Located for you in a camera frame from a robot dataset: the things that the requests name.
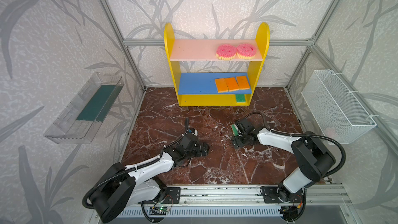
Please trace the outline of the green sponge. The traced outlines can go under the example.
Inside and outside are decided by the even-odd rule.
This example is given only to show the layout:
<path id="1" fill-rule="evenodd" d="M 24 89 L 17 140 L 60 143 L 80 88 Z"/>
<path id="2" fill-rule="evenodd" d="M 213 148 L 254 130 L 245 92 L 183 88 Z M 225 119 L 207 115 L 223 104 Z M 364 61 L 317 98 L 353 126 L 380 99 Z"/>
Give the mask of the green sponge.
<path id="1" fill-rule="evenodd" d="M 232 124 L 231 128 L 232 128 L 234 136 L 239 136 L 237 126 L 235 124 Z"/>
<path id="2" fill-rule="evenodd" d="M 244 94 L 236 94 L 235 99 L 236 99 L 237 104 L 245 104 L 246 103 L 246 97 Z"/>

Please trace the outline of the orange sponge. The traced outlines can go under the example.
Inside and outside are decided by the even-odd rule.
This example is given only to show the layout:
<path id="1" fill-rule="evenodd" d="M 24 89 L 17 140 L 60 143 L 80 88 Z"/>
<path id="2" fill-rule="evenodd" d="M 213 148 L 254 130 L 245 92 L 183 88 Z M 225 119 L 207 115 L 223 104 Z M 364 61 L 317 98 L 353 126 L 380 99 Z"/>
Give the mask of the orange sponge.
<path id="1" fill-rule="evenodd" d="M 234 92 L 240 90 L 240 87 L 235 79 L 235 77 L 226 78 L 226 85 L 228 87 L 229 92 Z"/>
<path id="2" fill-rule="evenodd" d="M 237 76 L 236 81 L 240 90 L 250 89 L 250 84 L 246 76 Z"/>

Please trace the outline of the yellow sponge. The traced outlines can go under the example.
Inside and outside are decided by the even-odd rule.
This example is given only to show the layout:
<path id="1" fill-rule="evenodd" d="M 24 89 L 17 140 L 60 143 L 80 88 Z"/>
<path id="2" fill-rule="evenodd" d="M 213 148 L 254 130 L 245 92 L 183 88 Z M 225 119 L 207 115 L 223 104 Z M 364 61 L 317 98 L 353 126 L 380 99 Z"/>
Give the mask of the yellow sponge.
<path id="1" fill-rule="evenodd" d="M 215 84 L 218 93 L 226 93 L 229 92 L 229 88 L 225 78 L 215 79 Z"/>

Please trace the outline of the pink smiley sponge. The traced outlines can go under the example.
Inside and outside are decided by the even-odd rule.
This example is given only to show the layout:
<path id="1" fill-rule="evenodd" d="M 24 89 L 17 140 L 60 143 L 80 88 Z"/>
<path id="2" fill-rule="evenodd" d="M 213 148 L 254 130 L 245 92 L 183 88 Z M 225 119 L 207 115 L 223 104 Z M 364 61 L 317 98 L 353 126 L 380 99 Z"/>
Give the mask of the pink smiley sponge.
<path id="1" fill-rule="evenodd" d="M 245 43 L 236 47 L 236 57 L 242 60 L 252 60 L 257 54 L 257 48 L 254 45 Z"/>
<path id="2" fill-rule="evenodd" d="M 236 58 L 236 47 L 232 45 L 220 45 L 216 51 L 219 60 L 230 61 Z"/>

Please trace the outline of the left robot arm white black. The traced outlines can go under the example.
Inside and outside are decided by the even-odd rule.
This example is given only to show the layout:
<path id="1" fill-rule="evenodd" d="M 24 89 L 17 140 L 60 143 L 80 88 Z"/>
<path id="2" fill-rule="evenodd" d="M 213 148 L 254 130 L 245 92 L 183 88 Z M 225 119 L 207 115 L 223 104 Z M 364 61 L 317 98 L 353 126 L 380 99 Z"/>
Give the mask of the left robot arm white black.
<path id="1" fill-rule="evenodd" d="M 128 166 L 120 162 L 113 164 L 83 196 L 82 205 L 95 210 L 106 224 L 128 205 L 162 201 L 167 187 L 158 176 L 185 166 L 193 158 L 207 156 L 209 150 L 210 146 L 200 141 L 196 132 L 188 130 L 155 157 Z"/>

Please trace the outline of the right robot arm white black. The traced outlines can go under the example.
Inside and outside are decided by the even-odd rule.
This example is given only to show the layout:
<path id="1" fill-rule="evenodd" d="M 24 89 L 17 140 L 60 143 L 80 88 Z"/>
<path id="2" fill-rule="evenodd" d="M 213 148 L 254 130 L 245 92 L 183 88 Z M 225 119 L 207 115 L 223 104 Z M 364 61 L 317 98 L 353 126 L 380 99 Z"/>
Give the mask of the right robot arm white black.
<path id="1" fill-rule="evenodd" d="M 263 145 L 285 150 L 294 155 L 298 167 L 278 186 L 262 186 L 265 203 L 304 203 L 306 189 L 338 172 L 346 162 L 344 147 L 336 140 L 313 132 L 287 133 L 269 128 L 256 128 L 247 116 L 232 124 L 235 149 Z"/>

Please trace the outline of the yellow shelf with coloured boards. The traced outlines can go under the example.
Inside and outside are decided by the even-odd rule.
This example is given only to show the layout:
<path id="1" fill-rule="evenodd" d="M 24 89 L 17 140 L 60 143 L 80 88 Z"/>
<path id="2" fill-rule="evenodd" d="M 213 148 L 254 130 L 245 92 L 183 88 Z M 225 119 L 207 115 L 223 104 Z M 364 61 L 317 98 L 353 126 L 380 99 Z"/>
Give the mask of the yellow shelf with coloured boards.
<path id="1" fill-rule="evenodd" d="M 164 46 L 167 61 L 170 66 L 174 88 L 180 106 L 249 106 L 260 79 L 264 65 L 271 32 L 267 23 L 260 24 L 255 39 L 177 39 L 173 27 L 167 23 L 164 27 Z M 245 72 L 218 72 L 218 73 L 183 73 L 180 68 L 182 61 L 214 62 L 217 48 L 220 45 L 251 44 L 256 46 L 257 54 L 252 60 L 235 58 L 230 61 L 248 61 Z M 218 93 L 215 79 L 246 76 L 249 90 Z M 244 94 L 245 104 L 237 104 L 235 95 Z"/>

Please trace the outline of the green circuit board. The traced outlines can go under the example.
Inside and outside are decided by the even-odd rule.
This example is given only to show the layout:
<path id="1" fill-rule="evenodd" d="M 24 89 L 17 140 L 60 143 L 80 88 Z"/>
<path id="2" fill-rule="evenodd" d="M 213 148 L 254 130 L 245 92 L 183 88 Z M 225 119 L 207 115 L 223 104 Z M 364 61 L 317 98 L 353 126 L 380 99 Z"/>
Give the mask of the green circuit board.
<path id="1" fill-rule="evenodd" d="M 167 215 L 171 210 L 172 210 L 171 206 L 161 206 L 161 207 L 153 206 L 150 208 L 150 213 L 151 215 L 155 216 L 163 216 Z"/>

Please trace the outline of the dark green tray liner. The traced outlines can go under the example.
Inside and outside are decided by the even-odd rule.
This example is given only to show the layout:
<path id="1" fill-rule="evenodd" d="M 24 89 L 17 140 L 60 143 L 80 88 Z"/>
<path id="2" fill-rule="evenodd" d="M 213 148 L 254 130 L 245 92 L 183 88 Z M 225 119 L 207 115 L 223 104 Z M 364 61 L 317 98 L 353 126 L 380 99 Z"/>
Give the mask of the dark green tray liner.
<path id="1" fill-rule="evenodd" d="M 103 122 L 122 88 L 120 85 L 101 85 L 76 120 Z"/>

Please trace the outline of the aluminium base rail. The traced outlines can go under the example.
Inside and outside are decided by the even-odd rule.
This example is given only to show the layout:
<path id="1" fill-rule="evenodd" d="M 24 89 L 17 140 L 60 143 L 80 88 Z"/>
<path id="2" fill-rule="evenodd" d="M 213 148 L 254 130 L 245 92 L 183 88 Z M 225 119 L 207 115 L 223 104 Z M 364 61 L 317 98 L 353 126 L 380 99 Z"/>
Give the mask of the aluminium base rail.
<path id="1" fill-rule="evenodd" d="M 267 185 L 272 190 L 261 194 L 260 185 L 180 185 L 165 193 L 164 203 L 172 206 L 292 206 L 306 201 L 306 205 L 352 205 L 341 184 L 315 184 L 293 196 L 287 202 L 276 196 L 275 185 Z"/>

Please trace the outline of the clear plastic wall tray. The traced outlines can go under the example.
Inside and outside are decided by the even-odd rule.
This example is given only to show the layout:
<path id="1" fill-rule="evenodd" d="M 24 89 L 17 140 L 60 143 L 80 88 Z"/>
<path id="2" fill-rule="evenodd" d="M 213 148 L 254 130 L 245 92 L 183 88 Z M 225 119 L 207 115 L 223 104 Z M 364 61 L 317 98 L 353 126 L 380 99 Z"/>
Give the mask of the clear plastic wall tray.
<path id="1" fill-rule="evenodd" d="M 44 137 L 57 144 L 92 143 L 103 122 L 78 121 L 76 119 L 101 85 L 124 87 L 124 81 L 119 75 L 95 72 L 47 129 Z"/>

